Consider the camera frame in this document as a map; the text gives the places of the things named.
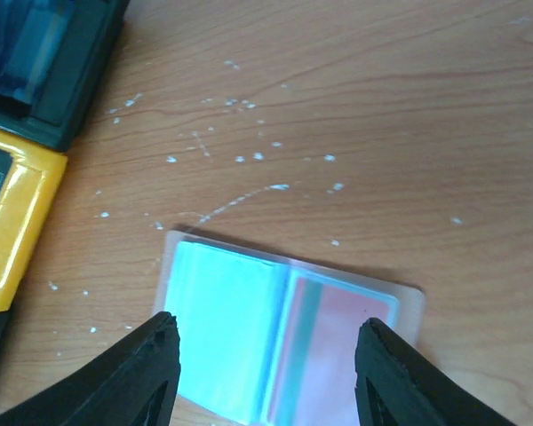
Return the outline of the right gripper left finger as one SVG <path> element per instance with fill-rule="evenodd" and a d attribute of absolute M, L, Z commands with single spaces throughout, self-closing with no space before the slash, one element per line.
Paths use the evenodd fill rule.
<path fill-rule="evenodd" d="M 159 312 L 72 375 L 0 414 L 0 425 L 168 425 L 179 331 Z"/>

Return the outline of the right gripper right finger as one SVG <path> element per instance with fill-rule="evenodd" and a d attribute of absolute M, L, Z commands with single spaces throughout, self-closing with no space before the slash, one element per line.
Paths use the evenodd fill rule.
<path fill-rule="evenodd" d="M 362 324 L 354 362 L 362 426 L 512 423 L 449 379 L 380 319 Z"/>

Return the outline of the pink leather card holder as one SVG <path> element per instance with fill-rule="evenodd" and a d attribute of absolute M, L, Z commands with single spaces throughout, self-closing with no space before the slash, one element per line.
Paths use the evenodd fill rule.
<path fill-rule="evenodd" d="M 182 398 L 233 422 L 269 425 L 293 293 L 290 275 L 299 269 L 366 277 L 180 231 L 166 235 L 154 309 L 177 320 Z M 399 301 L 396 321 L 387 325 L 415 344 L 424 293 L 380 281 Z"/>

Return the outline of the three-compartment card bin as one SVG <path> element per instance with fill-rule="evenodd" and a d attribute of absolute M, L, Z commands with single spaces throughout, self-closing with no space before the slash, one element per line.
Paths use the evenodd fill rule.
<path fill-rule="evenodd" d="M 0 341 L 127 6 L 0 1 Z"/>

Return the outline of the red and white card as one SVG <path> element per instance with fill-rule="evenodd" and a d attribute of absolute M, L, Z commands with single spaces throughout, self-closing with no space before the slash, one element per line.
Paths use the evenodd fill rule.
<path fill-rule="evenodd" d="M 306 270 L 290 275 L 293 293 L 269 425 L 356 425 L 354 353 L 370 317 L 395 323 L 399 301 L 385 282 Z"/>

